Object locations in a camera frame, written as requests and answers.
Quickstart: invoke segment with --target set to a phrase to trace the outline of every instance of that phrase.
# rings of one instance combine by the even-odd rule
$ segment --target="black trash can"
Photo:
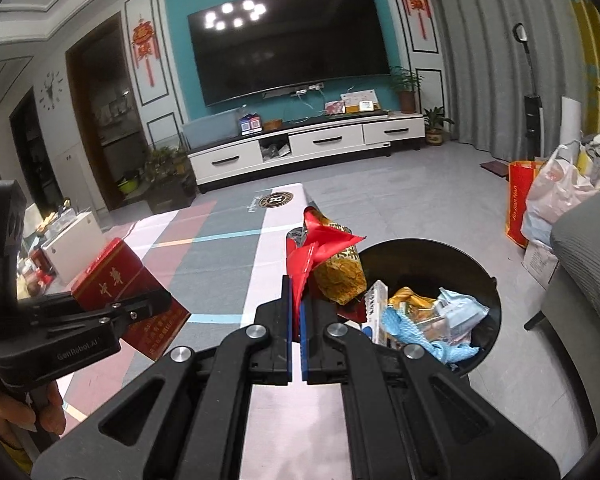
[[[402,238],[361,251],[360,261],[366,285],[381,280],[389,288],[389,297],[408,286],[420,296],[437,298],[443,287],[488,306],[489,313],[472,332],[472,346],[479,346],[480,352],[457,363],[456,373],[466,375],[487,357],[500,332],[500,297],[496,279],[472,257],[433,240]]]

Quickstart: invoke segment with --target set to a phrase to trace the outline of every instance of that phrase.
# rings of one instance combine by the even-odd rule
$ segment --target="round logo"
[[[260,199],[260,207],[280,207],[291,202],[293,197],[294,194],[287,191],[271,193]]]

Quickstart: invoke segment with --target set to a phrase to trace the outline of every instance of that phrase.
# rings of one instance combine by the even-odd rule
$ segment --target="tv screen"
[[[389,73],[374,0],[236,0],[189,16],[205,103]]]

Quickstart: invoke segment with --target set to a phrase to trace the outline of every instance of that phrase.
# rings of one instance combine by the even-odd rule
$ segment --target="tile floor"
[[[523,324],[544,290],[522,267],[523,251],[504,234],[508,185],[479,167],[492,160],[472,146],[448,142],[219,189],[223,193],[301,182],[329,218],[366,235],[365,248],[391,238],[430,238],[474,257],[498,279],[502,330],[493,351],[471,373],[486,400],[534,438],[565,474],[586,450],[573,392],[542,332]]]

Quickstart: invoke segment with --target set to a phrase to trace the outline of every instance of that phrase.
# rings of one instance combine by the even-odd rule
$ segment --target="red box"
[[[132,298],[162,285],[120,238],[114,238],[75,279],[71,293],[84,310]],[[158,360],[187,322],[190,312],[173,299],[159,316],[134,323],[123,340],[149,359]]]

